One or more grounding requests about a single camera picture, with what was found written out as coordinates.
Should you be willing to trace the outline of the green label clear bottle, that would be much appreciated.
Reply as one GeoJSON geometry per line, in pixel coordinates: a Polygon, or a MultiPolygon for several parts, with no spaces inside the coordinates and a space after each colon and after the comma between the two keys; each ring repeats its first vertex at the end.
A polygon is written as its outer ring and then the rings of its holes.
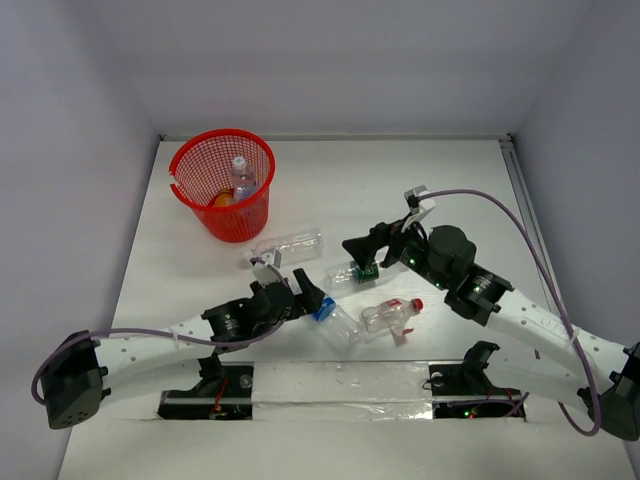
{"type": "Polygon", "coordinates": [[[384,268],[381,260],[374,260],[366,268],[361,268],[355,261],[347,261],[326,271],[324,285],[329,292],[348,293],[383,285],[399,273],[396,266],[384,268]]]}

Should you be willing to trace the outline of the blue label clear bottle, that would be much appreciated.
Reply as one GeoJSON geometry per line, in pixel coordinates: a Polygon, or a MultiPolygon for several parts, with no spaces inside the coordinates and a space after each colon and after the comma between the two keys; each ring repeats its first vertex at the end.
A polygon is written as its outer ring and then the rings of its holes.
{"type": "Polygon", "coordinates": [[[329,296],[323,298],[320,308],[311,317],[320,335],[336,351],[348,352],[361,340],[361,324],[329,296]]]}

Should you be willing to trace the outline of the orange juice bottle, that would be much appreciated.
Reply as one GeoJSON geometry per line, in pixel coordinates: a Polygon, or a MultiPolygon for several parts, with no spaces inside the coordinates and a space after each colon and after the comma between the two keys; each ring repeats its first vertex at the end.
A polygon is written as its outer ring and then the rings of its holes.
{"type": "Polygon", "coordinates": [[[224,208],[235,204],[234,190],[222,189],[219,190],[209,202],[210,208],[224,208]]]}

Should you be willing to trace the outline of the purple label small bottle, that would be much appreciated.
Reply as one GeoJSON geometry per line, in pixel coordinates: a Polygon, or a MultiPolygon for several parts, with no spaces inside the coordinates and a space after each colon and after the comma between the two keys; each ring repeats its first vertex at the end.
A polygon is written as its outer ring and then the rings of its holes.
{"type": "Polygon", "coordinates": [[[255,170],[243,156],[233,158],[230,181],[235,203],[249,199],[258,189],[255,170]]]}

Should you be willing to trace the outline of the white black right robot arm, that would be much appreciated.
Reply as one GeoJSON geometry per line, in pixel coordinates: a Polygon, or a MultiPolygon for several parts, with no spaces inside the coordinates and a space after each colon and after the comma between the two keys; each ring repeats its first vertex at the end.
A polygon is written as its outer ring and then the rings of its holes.
{"type": "Polygon", "coordinates": [[[626,441],[639,438],[639,346],[625,346],[575,327],[539,307],[511,283],[475,262],[476,246],[457,227],[424,233],[402,221],[379,223],[363,237],[347,239],[345,251],[361,267],[380,249],[383,264],[401,263],[445,294],[459,317],[509,336],[536,352],[535,357],[481,358],[460,368],[462,384],[482,392],[492,384],[515,387],[570,406],[607,433],[626,441]]]}

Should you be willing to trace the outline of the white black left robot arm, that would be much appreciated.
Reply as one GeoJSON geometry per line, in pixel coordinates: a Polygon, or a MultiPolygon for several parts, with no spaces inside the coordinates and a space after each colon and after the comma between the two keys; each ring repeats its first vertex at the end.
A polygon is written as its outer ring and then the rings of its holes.
{"type": "Polygon", "coordinates": [[[303,269],[294,270],[293,283],[277,270],[271,274],[271,282],[251,284],[251,296],[165,329],[122,327],[69,335],[32,380],[32,396],[45,408],[49,428],[71,428],[103,405],[161,390],[171,367],[187,370],[195,394],[215,392],[223,379],[221,355],[246,349],[322,307],[325,293],[303,269]]]}

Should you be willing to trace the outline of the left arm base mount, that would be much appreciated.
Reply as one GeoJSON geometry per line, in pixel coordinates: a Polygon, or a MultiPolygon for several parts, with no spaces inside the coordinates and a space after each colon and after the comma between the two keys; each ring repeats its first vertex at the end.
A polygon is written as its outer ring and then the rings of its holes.
{"type": "Polygon", "coordinates": [[[157,409],[163,420],[237,421],[253,418],[254,364],[199,361],[200,381],[190,390],[164,391],[157,409]]]}

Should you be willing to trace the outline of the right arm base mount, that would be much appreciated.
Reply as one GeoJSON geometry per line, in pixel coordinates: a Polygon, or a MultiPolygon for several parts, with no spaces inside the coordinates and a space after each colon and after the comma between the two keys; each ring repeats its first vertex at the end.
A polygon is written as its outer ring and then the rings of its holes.
{"type": "Polygon", "coordinates": [[[526,419],[521,392],[496,387],[486,375],[488,360],[498,350],[495,343],[479,341],[461,360],[429,364],[422,389],[432,396],[434,419],[526,419]]]}

